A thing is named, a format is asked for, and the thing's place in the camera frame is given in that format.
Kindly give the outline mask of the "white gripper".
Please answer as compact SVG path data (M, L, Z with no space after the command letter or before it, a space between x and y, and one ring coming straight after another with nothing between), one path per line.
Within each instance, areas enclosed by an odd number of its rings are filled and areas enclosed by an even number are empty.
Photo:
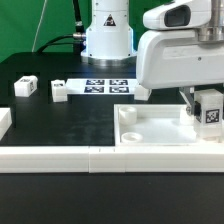
M147 89L180 87L193 115L190 88L224 83L224 0L172 0L144 13L136 78Z

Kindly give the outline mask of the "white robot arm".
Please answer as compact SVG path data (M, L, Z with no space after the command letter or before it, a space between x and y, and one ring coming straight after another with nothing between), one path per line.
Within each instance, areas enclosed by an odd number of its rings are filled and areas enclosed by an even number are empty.
M154 89L180 87L192 106L192 87L224 84L224 0L172 0L145 12L148 31L137 48L128 3L92 0L84 62L116 66L134 60L137 100L147 100Z

